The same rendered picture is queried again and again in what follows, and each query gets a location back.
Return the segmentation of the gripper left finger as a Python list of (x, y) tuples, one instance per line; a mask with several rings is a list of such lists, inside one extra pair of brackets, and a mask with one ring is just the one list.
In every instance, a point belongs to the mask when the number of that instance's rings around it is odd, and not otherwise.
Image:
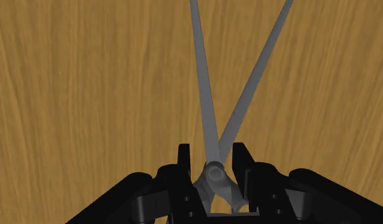
[(190, 145), (178, 146), (178, 160), (152, 177), (133, 172), (66, 224), (154, 224), (167, 216), (169, 224), (193, 224), (206, 217), (190, 179)]

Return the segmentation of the grey scissors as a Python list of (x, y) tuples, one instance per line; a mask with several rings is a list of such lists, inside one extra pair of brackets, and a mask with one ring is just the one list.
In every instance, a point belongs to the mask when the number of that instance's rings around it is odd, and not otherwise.
[(218, 136), (217, 132), (198, 1), (189, 0), (189, 2), (206, 159), (203, 171), (193, 185), (200, 194), (206, 213), (211, 212), (213, 199), (217, 195), (231, 206), (233, 214), (237, 214), (243, 206), (248, 204), (248, 201), (243, 198), (239, 186), (228, 177), (224, 164), (268, 64), (293, 0), (285, 1), (221, 136)]

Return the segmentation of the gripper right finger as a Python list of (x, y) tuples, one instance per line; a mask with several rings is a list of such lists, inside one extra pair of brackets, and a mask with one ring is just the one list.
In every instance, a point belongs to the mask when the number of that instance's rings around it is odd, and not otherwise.
[(254, 161), (244, 143), (233, 144), (232, 170), (264, 224), (383, 224), (382, 206), (310, 169), (283, 175)]

